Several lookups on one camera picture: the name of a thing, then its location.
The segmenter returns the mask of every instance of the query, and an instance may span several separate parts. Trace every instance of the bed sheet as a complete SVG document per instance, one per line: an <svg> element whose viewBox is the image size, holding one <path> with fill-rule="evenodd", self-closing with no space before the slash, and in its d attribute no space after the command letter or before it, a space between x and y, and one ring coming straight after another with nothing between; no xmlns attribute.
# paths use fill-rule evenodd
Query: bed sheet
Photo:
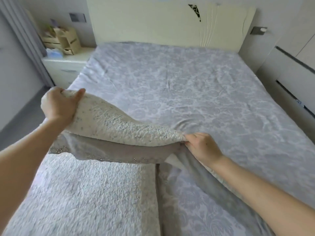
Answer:
<svg viewBox="0 0 315 236"><path fill-rule="evenodd" d="M241 166L315 207L315 147L238 54L146 43L97 48L71 89L139 121L208 132ZM164 235L251 235L185 172L161 164Z"/></svg>

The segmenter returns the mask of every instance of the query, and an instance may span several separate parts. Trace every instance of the black decoration on headboard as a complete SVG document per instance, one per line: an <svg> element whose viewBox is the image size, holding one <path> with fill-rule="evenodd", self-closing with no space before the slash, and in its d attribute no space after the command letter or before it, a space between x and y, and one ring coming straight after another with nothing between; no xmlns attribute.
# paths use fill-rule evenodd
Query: black decoration on headboard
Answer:
<svg viewBox="0 0 315 236"><path fill-rule="evenodd" d="M196 15L197 15L197 16L198 16L198 18L199 18L199 21L201 22L201 18L200 18L200 14L199 14L199 10L198 10L197 5L188 4L188 6L190 6L190 7L191 7L191 9L193 9L193 10L194 10L194 12L196 13Z"/></svg>

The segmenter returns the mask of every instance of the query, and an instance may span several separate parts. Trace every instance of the curtain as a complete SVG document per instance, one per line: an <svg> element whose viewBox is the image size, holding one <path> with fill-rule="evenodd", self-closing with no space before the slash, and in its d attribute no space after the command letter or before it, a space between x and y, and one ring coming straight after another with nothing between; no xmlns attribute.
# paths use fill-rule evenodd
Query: curtain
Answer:
<svg viewBox="0 0 315 236"><path fill-rule="evenodd" d="M24 8L18 0L0 0L0 11L7 19L26 54L40 73L44 84L47 87L53 87L54 83L41 61L41 58L46 55L46 49Z"/></svg>

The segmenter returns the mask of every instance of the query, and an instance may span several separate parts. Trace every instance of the nightstand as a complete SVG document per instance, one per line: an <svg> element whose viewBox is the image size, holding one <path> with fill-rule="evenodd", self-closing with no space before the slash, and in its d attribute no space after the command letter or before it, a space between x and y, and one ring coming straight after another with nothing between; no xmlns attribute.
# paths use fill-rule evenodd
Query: nightstand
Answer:
<svg viewBox="0 0 315 236"><path fill-rule="evenodd" d="M67 89L77 78L94 50L94 48L82 47L76 55L65 55L59 59L44 57L42 62L55 85Z"/></svg>

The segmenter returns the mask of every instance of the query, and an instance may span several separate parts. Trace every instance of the headboard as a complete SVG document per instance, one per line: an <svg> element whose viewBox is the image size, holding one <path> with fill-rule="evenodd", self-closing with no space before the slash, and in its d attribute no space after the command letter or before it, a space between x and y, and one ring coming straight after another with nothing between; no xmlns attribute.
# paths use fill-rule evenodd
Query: headboard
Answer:
<svg viewBox="0 0 315 236"><path fill-rule="evenodd" d="M136 41L238 52L256 8L214 3L87 0L96 43Z"/></svg>

